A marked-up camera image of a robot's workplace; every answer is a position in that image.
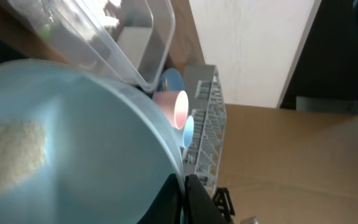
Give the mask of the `pink cup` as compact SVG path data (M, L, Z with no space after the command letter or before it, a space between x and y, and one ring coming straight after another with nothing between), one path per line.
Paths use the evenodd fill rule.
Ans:
M152 99L174 128L184 127L189 108L188 95L184 90L155 92Z

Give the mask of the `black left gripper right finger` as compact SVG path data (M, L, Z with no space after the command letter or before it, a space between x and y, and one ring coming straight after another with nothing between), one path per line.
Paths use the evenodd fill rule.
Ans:
M186 176L185 187L188 223L227 224L196 175Z

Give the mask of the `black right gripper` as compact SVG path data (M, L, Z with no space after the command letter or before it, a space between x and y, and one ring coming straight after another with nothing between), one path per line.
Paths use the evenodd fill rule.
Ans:
M217 187L212 200L224 218L231 218L235 215L229 191L225 187Z

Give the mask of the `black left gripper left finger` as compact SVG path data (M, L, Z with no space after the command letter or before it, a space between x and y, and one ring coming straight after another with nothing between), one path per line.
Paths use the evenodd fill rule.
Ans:
M181 209L180 186L176 175L170 174L137 224L180 224Z

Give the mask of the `light blue rice bowl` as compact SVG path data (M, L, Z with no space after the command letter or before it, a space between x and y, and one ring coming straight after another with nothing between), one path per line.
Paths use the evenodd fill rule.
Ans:
M36 121L45 164L0 196L0 223L137 223L170 174L175 131L140 90L59 63L0 65L0 123Z

